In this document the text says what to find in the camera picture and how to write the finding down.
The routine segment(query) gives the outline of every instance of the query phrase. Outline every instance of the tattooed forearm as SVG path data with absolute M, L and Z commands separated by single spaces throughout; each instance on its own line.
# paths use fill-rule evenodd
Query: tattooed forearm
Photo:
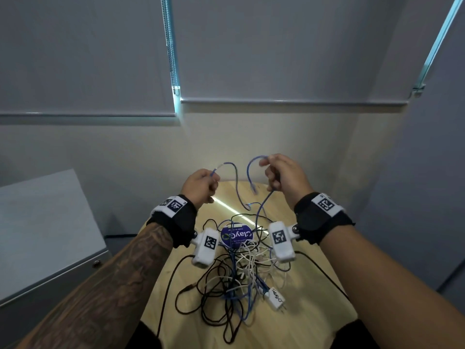
M 18 348 L 124 348 L 171 250 L 166 229 L 149 224 L 53 309 Z

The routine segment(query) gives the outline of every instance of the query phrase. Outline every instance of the round table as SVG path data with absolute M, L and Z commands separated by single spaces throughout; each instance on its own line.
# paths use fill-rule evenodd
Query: round table
M 268 194 L 266 185 L 256 184 L 256 187 L 258 194 L 254 195 L 248 182 L 239 182 L 239 194 L 244 203 L 261 203 L 265 199 Z M 247 213 L 237 198 L 235 182 L 220 182 L 214 197 L 215 203 L 203 205 L 199 210 L 195 225 L 197 231 L 202 230 L 207 219 L 214 219 L 220 223 L 237 213 Z M 258 207 L 258 204 L 253 204 L 251 213 L 256 213 Z M 295 214 L 289 209 L 281 192 L 274 192 L 264 209 L 266 215 L 274 222 L 283 221 L 285 225 L 296 222 Z M 247 220 L 240 217 L 236 217 L 234 221 L 252 227 Z M 259 225 L 267 227 L 268 222 L 260 218 Z M 208 222 L 206 227 L 214 229 L 215 224 Z M 293 246 L 295 250 L 305 252 L 313 258 L 340 286 L 334 270 L 318 246 L 310 245 L 306 241 L 294 241 Z M 217 254 L 222 252 L 224 250 L 219 247 Z M 163 297 L 171 273 L 183 256 L 193 253 L 193 245 L 189 248 L 181 246 L 174 249 L 155 284 L 142 316 L 142 321 L 154 332 L 158 327 Z M 200 311 L 181 315 L 174 308 L 177 293 L 187 285 L 195 283 L 205 272 L 193 266 L 190 260 L 185 260 L 179 266 L 168 293 L 160 330 L 160 339 L 165 348 L 329 348 L 334 332 L 357 318 L 350 302 L 307 258 L 297 254 L 291 270 L 286 275 L 285 286 L 279 289 L 286 299 L 286 309 L 273 311 L 262 298 L 258 298 L 247 323 L 241 324 L 234 343 L 228 345 L 223 340 L 224 326 L 207 326 L 201 320 Z M 181 311 L 190 311 L 199 305 L 200 298 L 201 295 L 195 289 L 183 293 L 179 297 L 178 307 Z M 221 317 L 224 314 L 224 300 L 210 299 L 206 311 L 213 318 Z M 234 316 L 235 326 L 238 321 L 238 317 Z

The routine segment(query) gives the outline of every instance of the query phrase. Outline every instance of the wall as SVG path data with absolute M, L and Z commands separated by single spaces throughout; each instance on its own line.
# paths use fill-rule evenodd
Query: wall
M 434 289 L 465 258 L 465 8 L 376 183 L 358 228 Z M 462 297 L 461 308 L 465 309 Z
M 179 111 L 182 126 L 3 121 L 0 185 L 73 168 L 101 232 L 133 233 L 194 170 L 233 161 L 245 179 L 251 158 L 282 152 L 302 164 L 315 188 L 343 198 L 351 210 L 353 197 L 376 179 L 402 117 L 398 109 L 375 107 L 181 105 Z M 348 152 L 351 166 L 341 175 Z M 234 178 L 227 167 L 219 174 Z M 251 176 L 265 181 L 258 164 Z

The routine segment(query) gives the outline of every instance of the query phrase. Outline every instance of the black wrist strap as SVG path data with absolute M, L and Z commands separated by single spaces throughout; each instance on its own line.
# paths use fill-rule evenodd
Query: black wrist strap
M 174 248 L 180 245 L 189 247 L 195 234 L 196 216 L 197 209 L 194 204 L 186 196 L 180 194 L 166 199 L 155 207 L 146 225 L 157 223 L 163 226 L 170 233 Z
M 294 207 L 300 235 L 297 241 L 305 239 L 311 244 L 317 243 L 319 245 L 323 238 L 335 227 L 339 225 L 355 225 L 343 210 L 331 217 L 328 211 L 335 207 L 341 209 L 341 207 L 336 205 L 328 196 L 322 196 L 324 198 L 320 206 L 314 203 L 312 200 L 319 195 L 321 194 L 318 192 L 309 193 Z

